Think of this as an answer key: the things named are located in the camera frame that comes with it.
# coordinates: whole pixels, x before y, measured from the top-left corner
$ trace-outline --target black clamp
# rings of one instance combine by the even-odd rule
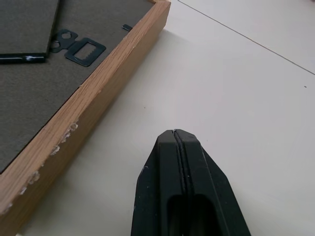
[[[69,38],[63,38],[63,34],[68,34]],[[58,47],[52,47],[50,51],[52,53],[58,53],[62,49],[68,49],[65,53],[65,57],[71,61],[74,61],[82,66],[89,66],[96,60],[105,50],[106,47],[100,43],[97,43],[89,38],[83,38],[80,41],[75,41],[78,34],[67,29],[62,29],[53,37],[53,42],[58,44]],[[87,43],[95,46],[92,51],[85,59],[80,59],[75,56]]]
[[[167,130],[138,178],[131,236],[250,236],[225,174],[197,138]]]

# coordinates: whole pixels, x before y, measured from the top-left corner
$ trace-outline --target wooden frame edge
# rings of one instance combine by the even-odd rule
[[[170,2],[158,1],[0,175],[0,236],[16,235],[154,45]]]

